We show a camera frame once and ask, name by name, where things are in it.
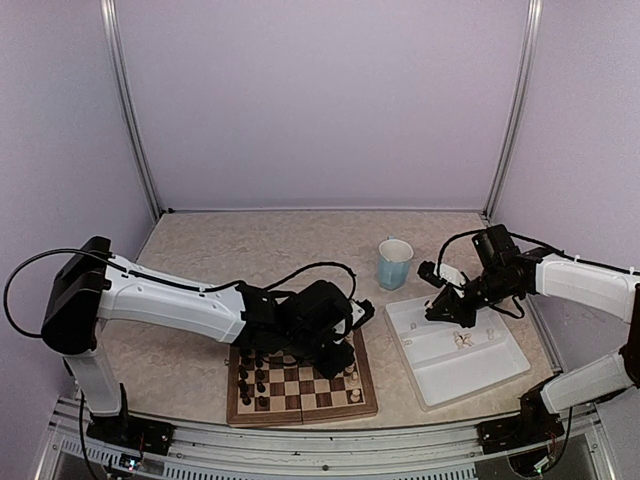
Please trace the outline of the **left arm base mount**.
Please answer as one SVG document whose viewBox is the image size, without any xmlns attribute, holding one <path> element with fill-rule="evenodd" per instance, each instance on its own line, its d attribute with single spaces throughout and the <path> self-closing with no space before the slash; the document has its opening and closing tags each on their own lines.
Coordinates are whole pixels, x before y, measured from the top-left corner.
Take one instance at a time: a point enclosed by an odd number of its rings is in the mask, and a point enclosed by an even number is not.
<svg viewBox="0 0 640 480">
<path fill-rule="evenodd" d="M 117 415 L 101 417 L 90 414 L 87 427 L 90 438 L 145 453 L 167 456 L 175 427 L 164 421 L 131 415 L 126 389 L 120 384 L 121 408 Z"/>
</svg>

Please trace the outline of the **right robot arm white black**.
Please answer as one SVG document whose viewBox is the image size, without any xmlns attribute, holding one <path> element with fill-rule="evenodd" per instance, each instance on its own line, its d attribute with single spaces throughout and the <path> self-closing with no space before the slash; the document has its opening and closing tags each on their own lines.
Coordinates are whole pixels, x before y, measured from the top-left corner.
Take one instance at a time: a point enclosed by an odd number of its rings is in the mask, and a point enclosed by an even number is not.
<svg viewBox="0 0 640 480">
<path fill-rule="evenodd" d="M 571 257 L 542 241 L 523 252 L 519 235 L 499 224 L 468 232 L 482 273 L 467 278 L 441 259 L 424 261 L 419 277 L 439 289 L 426 303 L 425 317 L 471 328 L 483 308 L 496 309 L 510 298 L 542 295 L 579 303 L 608 313 L 629 326 L 626 343 L 590 364 L 561 374 L 535 388 L 531 405 L 513 419 L 511 433 L 523 444 L 535 442 L 551 424 L 550 414 L 624 392 L 639 384 L 639 274 Z"/>
</svg>

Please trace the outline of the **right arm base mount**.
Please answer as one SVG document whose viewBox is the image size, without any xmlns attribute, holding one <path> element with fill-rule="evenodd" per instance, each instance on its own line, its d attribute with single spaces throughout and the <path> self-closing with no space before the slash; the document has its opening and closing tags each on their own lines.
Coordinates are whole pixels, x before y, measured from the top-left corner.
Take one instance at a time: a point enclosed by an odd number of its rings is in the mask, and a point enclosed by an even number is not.
<svg viewBox="0 0 640 480">
<path fill-rule="evenodd" d="M 520 411 L 516 415 L 481 422 L 476 429 L 484 454 L 517 449 L 565 434 L 560 415 L 547 410 L 539 389 L 520 398 Z"/>
</svg>

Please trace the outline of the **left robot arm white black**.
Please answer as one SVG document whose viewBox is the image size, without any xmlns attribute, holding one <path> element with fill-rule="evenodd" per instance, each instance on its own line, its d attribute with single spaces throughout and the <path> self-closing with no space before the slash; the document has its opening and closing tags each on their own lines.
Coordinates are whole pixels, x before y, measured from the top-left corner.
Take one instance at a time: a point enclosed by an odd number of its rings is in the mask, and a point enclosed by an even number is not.
<svg viewBox="0 0 640 480">
<path fill-rule="evenodd" d="M 100 342 L 102 323 L 129 320 L 191 332 L 254 353 L 282 352 L 331 379 L 354 360 L 349 333 L 373 317 L 334 283 L 317 280 L 299 292 L 243 280 L 224 285 L 188 281 L 113 254 L 93 237 L 54 278 L 41 336 L 60 354 L 102 430 L 121 445 L 140 434 Z"/>
</svg>

